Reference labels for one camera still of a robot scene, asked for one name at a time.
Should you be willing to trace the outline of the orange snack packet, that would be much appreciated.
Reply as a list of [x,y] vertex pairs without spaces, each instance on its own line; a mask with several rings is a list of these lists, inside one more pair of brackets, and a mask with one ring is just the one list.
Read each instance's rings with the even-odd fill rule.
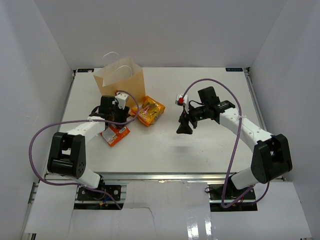
[[127,126],[122,126],[121,128],[117,128],[113,125],[110,125],[105,131],[100,133],[100,135],[110,147],[113,147],[119,141],[125,138],[129,133],[130,133],[130,130]]

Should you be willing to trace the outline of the large yellow snack bag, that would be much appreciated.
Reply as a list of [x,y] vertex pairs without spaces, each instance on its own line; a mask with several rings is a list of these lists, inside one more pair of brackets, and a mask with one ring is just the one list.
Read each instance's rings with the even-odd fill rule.
[[165,112],[166,107],[154,100],[150,96],[145,96],[142,105],[139,110],[135,107],[129,112],[131,117],[137,118],[147,127],[154,125],[158,118]]

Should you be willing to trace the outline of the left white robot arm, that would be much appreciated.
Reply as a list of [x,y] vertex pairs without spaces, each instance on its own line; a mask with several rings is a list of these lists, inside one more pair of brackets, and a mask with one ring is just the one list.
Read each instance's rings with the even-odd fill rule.
[[101,176],[87,167],[86,144],[109,127],[122,127],[127,122],[128,99],[129,95],[124,92],[102,96],[100,105],[86,122],[67,132],[56,132],[51,141],[47,171],[88,187],[88,193],[96,200],[103,198],[106,187],[101,184]]

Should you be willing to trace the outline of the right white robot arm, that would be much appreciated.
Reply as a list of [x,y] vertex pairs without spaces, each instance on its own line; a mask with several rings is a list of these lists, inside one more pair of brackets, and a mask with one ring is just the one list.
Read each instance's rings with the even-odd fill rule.
[[177,95],[175,104],[183,107],[177,134],[191,135],[199,121],[210,119],[239,135],[252,151],[250,167],[229,177],[225,187],[229,198],[236,200],[243,195],[244,188],[266,184],[293,169],[289,142],[283,134],[271,134],[242,117],[233,103],[220,101],[212,86],[199,90],[198,95],[198,107],[190,104],[187,95]]

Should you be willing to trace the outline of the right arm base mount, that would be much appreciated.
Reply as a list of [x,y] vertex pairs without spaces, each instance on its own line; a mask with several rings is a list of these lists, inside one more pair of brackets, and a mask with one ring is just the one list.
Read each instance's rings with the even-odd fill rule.
[[[218,212],[256,212],[258,210],[257,204],[254,203],[256,200],[256,194],[253,189],[251,189],[245,196],[242,196],[240,200],[238,200],[231,207],[223,208],[222,203],[222,195],[223,195],[223,184],[210,184],[205,189],[204,192],[209,196],[209,204],[210,211],[212,213]],[[247,188],[241,190],[232,190],[226,189],[224,204],[228,205],[232,201],[234,201],[237,197],[243,194]]]

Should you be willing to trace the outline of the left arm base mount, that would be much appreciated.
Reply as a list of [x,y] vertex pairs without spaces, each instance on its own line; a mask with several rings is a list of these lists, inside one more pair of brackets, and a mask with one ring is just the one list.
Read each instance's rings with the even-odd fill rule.
[[100,191],[108,193],[119,205],[110,198],[109,195],[103,192],[95,192],[84,187],[78,189],[75,197],[75,210],[121,210],[123,207],[122,201],[122,186],[121,185],[105,185]]

